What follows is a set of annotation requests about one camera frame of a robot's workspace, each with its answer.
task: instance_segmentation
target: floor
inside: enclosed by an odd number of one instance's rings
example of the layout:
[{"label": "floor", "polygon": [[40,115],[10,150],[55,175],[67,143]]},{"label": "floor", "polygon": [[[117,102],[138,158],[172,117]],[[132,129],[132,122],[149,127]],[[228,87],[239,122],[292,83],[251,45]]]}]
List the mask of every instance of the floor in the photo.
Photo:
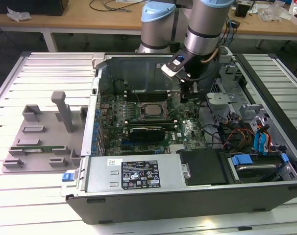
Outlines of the floor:
[{"label": "floor", "polygon": [[[140,36],[89,35],[89,44],[83,34],[55,34],[60,52],[133,52],[140,44]],[[260,49],[255,47],[257,40],[234,39],[230,45],[233,53],[274,53],[294,72],[297,68],[297,42],[290,42],[285,50],[281,47],[285,41],[265,41]],[[47,51],[40,33],[0,32],[0,86],[10,73],[22,51]]]}]

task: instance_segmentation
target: green circuit board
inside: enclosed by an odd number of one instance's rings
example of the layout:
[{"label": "green circuit board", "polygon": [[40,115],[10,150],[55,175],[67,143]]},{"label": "green circuit board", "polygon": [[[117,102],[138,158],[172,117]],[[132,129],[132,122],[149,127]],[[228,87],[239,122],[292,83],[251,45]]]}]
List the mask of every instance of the green circuit board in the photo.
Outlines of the green circuit board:
[{"label": "green circuit board", "polygon": [[[197,104],[193,101],[180,103],[179,95],[172,94],[164,101],[129,102],[123,95],[103,94],[101,112],[104,130],[106,156],[167,154],[170,146],[183,145],[186,149],[206,148],[206,140],[196,120]],[[132,128],[154,127],[166,129],[164,139],[154,142],[133,143],[129,139]]]}]

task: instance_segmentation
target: robotic arm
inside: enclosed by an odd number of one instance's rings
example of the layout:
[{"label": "robotic arm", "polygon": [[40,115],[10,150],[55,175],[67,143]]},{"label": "robotic arm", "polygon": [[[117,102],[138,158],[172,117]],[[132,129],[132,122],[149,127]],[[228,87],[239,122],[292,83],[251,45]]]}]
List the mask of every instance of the robotic arm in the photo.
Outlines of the robotic arm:
[{"label": "robotic arm", "polygon": [[232,3],[233,0],[193,1],[184,48],[162,68],[167,76],[173,77],[189,63],[199,63],[208,54],[218,52],[216,47]]},{"label": "robotic arm", "polygon": [[[170,41],[184,41],[184,48],[162,67],[166,76],[179,78],[181,102],[189,98],[193,82],[205,77],[207,62],[218,59],[218,41],[233,1],[171,1],[179,6],[177,9],[174,4],[154,1],[144,6],[139,52],[170,52]],[[185,75],[182,77],[178,73],[183,68]]]}]

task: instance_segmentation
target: motherboard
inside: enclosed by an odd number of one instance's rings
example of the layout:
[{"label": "motherboard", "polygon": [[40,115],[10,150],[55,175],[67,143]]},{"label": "motherboard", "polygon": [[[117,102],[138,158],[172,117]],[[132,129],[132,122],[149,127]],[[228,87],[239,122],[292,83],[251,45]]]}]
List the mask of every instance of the motherboard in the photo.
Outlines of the motherboard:
[{"label": "motherboard", "polygon": [[198,104],[178,93],[100,92],[105,156],[168,154],[206,148],[196,120]]}]

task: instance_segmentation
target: power supply label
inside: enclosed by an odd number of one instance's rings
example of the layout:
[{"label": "power supply label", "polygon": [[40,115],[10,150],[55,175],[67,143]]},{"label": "power supply label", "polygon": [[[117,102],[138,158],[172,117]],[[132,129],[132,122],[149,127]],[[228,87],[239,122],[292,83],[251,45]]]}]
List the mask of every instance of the power supply label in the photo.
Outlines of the power supply label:
[{"label": "power supply label", "polygon": [[157,161],[122,162],[122,188],[160,188]]}]

